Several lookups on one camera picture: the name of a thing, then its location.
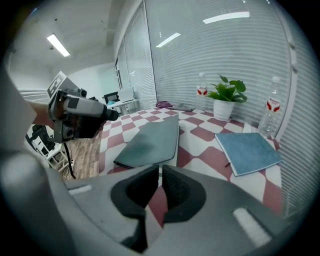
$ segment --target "ceiling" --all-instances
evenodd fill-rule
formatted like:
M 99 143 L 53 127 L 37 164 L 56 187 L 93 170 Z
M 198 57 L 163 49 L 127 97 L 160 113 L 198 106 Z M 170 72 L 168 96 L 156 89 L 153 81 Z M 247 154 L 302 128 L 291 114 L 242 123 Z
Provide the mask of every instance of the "ceiling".
M 39 6 L 22 25 L 13 46 L 20 55 L 54 67 L 90 49 L 112 45 L 126 0 L 52 0 Z M 70 56 L 63 57 L 47 37 L 55 33 Z

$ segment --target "wall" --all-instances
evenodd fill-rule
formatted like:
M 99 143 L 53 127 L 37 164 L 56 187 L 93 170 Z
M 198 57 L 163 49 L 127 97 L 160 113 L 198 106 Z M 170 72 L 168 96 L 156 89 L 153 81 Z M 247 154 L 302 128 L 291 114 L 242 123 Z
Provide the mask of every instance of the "wall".
M 18 51 L 11 56 L 9 76 L 18 89 L 47 89 L 53 79 L 49 67 L 20 55 Z
M 119 16 L 113 39 L 113 61 L 116 62 L 118 51 L 127 27 L 143 0 L 126 0 Z
M 87 91 L 87 98 L 96 97 L 99 102 L 106 103 L 102 98 L 107 93 L 119 90 L 113 63 L 91 66 L 68 75 L 79 88 Z

